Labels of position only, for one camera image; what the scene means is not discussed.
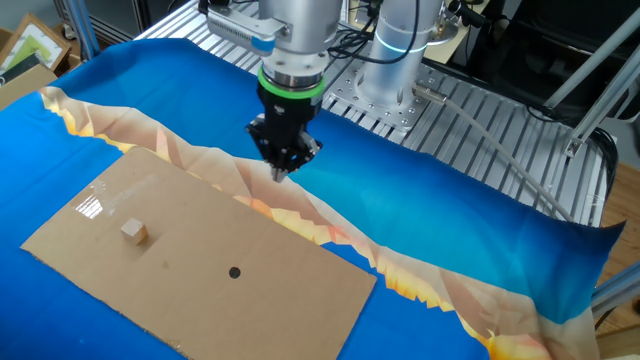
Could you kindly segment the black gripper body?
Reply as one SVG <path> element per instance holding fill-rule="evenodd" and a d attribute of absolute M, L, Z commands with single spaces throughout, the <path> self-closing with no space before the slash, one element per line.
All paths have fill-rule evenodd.
<path fill-rule="evenodd" d="M 319 113 L 322 103 L 321 95 L 293 98 L 289 93 L 285 97 L 263 85 L 258 86 L 257 93 L 264 106 L 268 137 L 280 150 L 302 130 L 307 132 L 307 124 Z"/>

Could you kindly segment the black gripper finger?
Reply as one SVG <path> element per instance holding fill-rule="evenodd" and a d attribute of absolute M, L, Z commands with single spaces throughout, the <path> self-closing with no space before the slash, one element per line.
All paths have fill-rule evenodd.
<path fill-rule="evenodd" d="M 258 114 L 245 127 L 245 130 L 253 139 L 263 160 L 270 166 L 272 180 L 280 182 L 281 169 L 278 167 L 278 162 L 281 152 L 268 137 L 265 116 L 263 114 Z"/>
<path fill-rule="evenodd" d="M 309 163 L 322 149 L 323 144 L 302 130 L 290 145 L 280 150 L 277 160 L 277 182 Z"/>

